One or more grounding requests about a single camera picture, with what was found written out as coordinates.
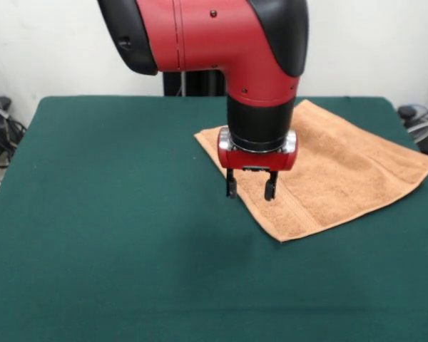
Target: green table cover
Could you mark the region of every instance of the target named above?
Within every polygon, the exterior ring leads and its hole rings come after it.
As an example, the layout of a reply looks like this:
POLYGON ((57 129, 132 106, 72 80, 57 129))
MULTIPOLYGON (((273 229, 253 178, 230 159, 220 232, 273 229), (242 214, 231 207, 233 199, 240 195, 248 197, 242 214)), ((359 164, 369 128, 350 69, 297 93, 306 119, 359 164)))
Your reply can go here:
MULTIPOLYGON (((310 100, 416 148, 384 99, 310 100)), ((225 110, 41 101, 0 189, 0 342, 428 341, 428 178, 280 244, 193 137, 225 110)))

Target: red robot arm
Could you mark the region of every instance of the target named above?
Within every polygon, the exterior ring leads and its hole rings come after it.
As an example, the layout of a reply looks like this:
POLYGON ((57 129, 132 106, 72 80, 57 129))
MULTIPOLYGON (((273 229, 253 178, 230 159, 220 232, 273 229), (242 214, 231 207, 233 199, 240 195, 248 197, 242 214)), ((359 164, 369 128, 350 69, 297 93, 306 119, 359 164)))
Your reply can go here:
POLYGON ((226 79, 228 129, 219 158, 228 169, 289 170, 297 139, 289 132, 307 51, 306 0, 98 0, 123 60, 134 71, 218 69, 226 79))

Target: green felt surface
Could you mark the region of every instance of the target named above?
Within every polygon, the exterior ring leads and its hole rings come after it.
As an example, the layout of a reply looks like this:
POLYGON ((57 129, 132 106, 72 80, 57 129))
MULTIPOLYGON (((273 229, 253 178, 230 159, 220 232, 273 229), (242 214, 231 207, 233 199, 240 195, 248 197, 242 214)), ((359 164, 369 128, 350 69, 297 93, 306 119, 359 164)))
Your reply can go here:
MULTIPOLYGON (((383 99, 312 100, 415 148, 383 99)), ((0 342, 428 341, 428 178, 280 244, 193 138, 224 123, 222 98, 44 99, 0 189, 0 342)))

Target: white wall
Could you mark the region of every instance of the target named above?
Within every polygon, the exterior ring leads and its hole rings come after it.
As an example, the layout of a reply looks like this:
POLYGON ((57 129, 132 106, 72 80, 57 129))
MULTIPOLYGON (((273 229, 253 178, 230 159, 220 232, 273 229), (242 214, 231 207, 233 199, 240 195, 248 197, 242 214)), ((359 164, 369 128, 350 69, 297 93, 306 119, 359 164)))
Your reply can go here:
MULTIPOLYGON (((300 95, 380 95, 395 105, 428 105, 428 0, 309 4, 300 95)), ((0 93, 28 123, 44 96, 161 95, 162 80, 126 68, 96 0, 0 0, 0 93)))

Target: towel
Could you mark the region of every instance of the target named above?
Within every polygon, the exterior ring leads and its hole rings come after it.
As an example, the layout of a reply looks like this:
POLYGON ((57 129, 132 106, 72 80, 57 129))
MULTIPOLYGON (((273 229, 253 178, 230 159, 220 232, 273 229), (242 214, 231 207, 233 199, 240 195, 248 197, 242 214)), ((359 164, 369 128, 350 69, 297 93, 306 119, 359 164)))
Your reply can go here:
MULTIPOLYGON (((195 135, 223 172, 220 128, 195 135)), ((236 170, 238 195, 278 241, 307 237, 381 209, 414 191, 428 175, 428 156, 366 132, 308 100, 294 109, 299 152, 280 172, 275 200, 263 195, 266 172, 236 170)))

